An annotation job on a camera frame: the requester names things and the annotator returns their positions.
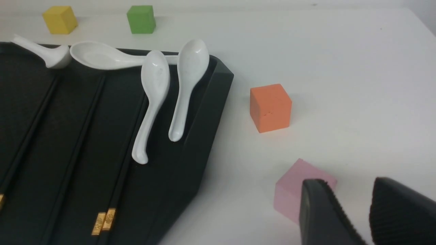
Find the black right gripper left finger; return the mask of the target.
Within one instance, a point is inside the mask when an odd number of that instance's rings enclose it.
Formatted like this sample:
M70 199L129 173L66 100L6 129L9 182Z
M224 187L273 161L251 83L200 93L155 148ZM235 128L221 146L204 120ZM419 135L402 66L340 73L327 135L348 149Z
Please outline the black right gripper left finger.
M325 180L302 182L299 210L302 245L366 245Z

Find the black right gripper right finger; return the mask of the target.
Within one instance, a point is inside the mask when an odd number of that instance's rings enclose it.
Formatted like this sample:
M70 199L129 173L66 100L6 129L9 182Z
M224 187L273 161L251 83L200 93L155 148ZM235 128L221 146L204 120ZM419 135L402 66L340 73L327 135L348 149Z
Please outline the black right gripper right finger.
M369 214L376 245L434 245L436 202L389 177L377 177Z

